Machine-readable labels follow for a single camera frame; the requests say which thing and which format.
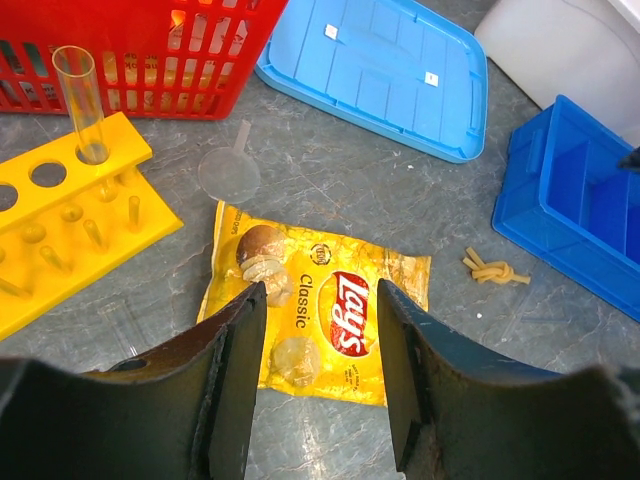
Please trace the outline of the clear glass test tube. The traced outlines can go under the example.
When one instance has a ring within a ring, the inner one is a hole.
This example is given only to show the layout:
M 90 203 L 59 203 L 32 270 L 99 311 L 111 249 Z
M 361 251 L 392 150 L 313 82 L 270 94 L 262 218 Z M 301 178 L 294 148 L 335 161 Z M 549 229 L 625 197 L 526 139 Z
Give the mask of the clear glass test tube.
M 89 165 L 109 157 L 103 135 L 104 113 L 93 56 L 75 45 L 57 47 L 52 53 L 68 114 L 77 138 L 77 156 Z

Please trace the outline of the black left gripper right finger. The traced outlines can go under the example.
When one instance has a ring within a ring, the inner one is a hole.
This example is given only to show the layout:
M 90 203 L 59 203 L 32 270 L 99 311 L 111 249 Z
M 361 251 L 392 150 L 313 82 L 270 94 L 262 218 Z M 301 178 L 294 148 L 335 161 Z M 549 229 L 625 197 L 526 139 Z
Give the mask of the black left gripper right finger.
M 409 479 L 635 479 L 639 373 L 532 367 L 377 287 L 397 469 Z

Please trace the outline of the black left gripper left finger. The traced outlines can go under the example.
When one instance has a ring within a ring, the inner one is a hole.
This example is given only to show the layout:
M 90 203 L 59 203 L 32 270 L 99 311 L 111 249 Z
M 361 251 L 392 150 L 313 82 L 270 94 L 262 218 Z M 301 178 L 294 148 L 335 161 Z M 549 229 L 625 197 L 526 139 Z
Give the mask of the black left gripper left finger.
M 5 479 L 240 479 L 266 330 L 263 284 L 106 371 L 1 362 Z

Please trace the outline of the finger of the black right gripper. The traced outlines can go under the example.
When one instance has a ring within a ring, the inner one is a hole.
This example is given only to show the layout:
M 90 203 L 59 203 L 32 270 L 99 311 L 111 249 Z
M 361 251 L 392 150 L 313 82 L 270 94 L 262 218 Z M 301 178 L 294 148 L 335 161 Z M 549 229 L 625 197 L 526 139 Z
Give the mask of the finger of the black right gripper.
M 640 172 L 640 147 L 635 148 L 628 155 L 623 157 L 617 164 L 620 169 L 633 173 Z

